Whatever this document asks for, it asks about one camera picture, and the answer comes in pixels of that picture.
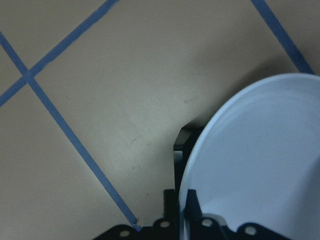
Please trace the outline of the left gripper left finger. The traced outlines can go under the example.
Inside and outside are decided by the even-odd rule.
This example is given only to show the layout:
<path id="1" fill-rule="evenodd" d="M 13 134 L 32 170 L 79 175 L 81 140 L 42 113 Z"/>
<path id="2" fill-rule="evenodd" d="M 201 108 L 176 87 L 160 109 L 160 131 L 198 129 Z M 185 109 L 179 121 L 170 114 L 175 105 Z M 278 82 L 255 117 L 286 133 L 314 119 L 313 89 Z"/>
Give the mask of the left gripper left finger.
<path id="1" fill-rule="evenodd" d="M 179 203 L 175 189 L 163 191 L 163 216 L 174 222 L 179 218 Z"/>

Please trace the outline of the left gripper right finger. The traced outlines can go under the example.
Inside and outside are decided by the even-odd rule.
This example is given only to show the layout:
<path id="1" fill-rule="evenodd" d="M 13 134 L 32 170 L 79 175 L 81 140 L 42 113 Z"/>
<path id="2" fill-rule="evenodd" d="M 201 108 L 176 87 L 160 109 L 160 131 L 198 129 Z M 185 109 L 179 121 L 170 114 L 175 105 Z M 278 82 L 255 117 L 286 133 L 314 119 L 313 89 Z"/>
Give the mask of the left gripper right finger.
<path id="1" fill-rule="evenodd" d="M 197 197 L 197 191 L 189 189 L 185 203 L 185 219 L 189 222 L 197 222 L 202 219 L 203 213 Z"/>

